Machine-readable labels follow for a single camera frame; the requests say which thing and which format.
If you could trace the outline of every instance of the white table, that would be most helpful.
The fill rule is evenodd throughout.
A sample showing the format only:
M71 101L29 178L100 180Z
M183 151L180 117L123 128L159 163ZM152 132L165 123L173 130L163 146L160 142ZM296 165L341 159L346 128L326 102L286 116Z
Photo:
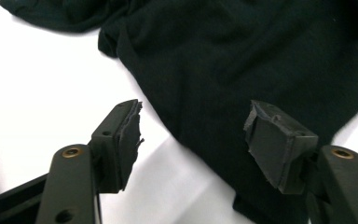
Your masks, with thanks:
M126 191L102 196L104 223L251 223L234 191L161 124L119 60L97 49L98 31L52 33L0 8L0 193L48 172L62 147L87 144L117 104L144 102ZM358 117L336 137L358 151Z

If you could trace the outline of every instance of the black fabric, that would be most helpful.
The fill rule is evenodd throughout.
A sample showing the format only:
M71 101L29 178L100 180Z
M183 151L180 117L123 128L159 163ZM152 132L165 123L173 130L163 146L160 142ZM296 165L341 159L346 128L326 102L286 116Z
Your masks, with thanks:
M236 210L257 223L307 222L303 197L281 195L258 169L243 124L250 100L265 101L324 145L358 112L353 2L110 1L76 16L61 5L0 3L55 30L103 22L99 49L120 58L172 135L236 190Z

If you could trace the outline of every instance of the wrinkled cloth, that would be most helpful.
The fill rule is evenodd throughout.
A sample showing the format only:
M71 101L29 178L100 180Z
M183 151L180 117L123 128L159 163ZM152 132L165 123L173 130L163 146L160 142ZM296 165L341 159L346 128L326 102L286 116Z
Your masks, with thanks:
M304 196L268 183L243 125L250 101L264 101L318 134L320 146L331 142L358 112L358 2L0 4L52 30L101 26L99 50L123 62L172 135L236 190L234 209L256 223L307 223Z

